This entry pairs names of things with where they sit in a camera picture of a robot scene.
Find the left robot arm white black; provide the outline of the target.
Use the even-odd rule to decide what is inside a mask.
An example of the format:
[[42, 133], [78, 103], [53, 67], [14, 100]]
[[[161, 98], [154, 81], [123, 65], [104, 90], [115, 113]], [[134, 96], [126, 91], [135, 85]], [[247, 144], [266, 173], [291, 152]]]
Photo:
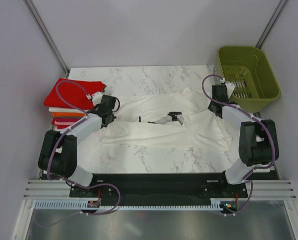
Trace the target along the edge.
[[38, 167], [46, 172], [48, 180], [66, 180], [81, 187], [88, 197], [98, 192], [94, 175], [78, 165], [79, 144], [90, 134], [106, 128], [116, 117], [120, 101], [103, 95], [100, 103], [86, 112], [85, 116], [62, 131], [46, 132], [40, 152]]

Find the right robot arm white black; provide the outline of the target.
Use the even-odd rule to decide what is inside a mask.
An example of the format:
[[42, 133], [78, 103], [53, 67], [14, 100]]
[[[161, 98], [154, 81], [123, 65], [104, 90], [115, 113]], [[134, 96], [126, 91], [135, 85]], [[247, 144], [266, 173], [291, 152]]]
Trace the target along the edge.
[[239, 131], [238, 160], [224, 172], [225, 180], [218, 184], [224, 197], [236, 191], [255, 170], [269, 169], [279, 157], [274, 121], [254, 117], [229, 101], [227, 85], [213, 85], [208, 109]]

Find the white t shirt robot print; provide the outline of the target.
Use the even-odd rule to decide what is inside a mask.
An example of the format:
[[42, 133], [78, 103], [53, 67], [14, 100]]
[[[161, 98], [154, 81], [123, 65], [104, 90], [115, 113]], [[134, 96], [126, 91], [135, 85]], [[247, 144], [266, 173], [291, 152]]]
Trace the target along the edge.
[[116, 119], [103, 131], [104, 144], [196, 148], [228, 152], [224, 121], [208, 110], [210, 100], [189, 87], [182, 92], [119, 97]]

